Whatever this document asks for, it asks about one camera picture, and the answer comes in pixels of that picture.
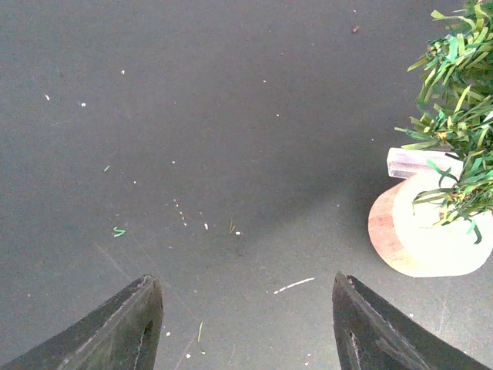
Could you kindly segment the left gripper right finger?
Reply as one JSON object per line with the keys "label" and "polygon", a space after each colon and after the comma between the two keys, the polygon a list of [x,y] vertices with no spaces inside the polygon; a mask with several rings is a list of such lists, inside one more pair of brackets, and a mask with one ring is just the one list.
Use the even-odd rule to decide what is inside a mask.
{"label": "left gripper right finger", "polygon": [[442,341],[354,276],[337,272],[334,337],[342,369],[486,369]]}

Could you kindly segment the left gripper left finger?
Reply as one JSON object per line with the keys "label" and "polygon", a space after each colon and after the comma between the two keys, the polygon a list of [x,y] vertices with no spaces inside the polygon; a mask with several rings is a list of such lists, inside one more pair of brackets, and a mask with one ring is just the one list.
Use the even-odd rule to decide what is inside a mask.
{"label": "left gripper left finger", "polygon": [[153,369],[163,322],[159,280],[143,275],[2,369]]}

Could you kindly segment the small green christmas tree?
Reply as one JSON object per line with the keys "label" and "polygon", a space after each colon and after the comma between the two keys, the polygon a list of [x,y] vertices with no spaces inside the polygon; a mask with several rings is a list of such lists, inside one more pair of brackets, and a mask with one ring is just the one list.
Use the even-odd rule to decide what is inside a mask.
{"label": "small green christmas tree", "polygon": [[416,173],[382,193],[368,217],[371,243],[391,268],[413,278],[462,276],[492,252],[492,3],[433,12],[445,36],[416,62],[423,69],[420,116],[406,150],[444,150],[463,163]]}

